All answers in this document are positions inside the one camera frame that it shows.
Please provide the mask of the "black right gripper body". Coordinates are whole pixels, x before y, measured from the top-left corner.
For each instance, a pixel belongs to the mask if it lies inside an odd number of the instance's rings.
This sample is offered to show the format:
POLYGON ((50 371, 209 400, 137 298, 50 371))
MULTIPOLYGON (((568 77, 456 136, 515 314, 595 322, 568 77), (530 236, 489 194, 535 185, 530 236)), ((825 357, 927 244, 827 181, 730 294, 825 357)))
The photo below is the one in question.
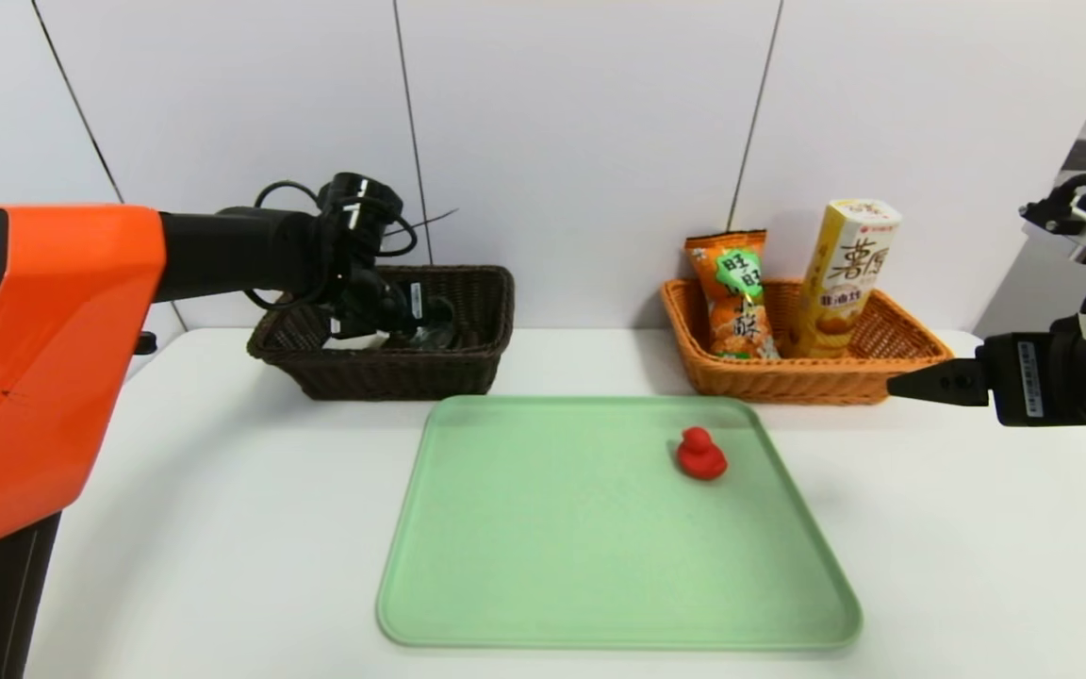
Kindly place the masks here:
POLYGON ((1086 339, 1074 317, 1055 320, 1046 332, 992 336, 977 359, 1000 424, 1086 425, 1086 339))

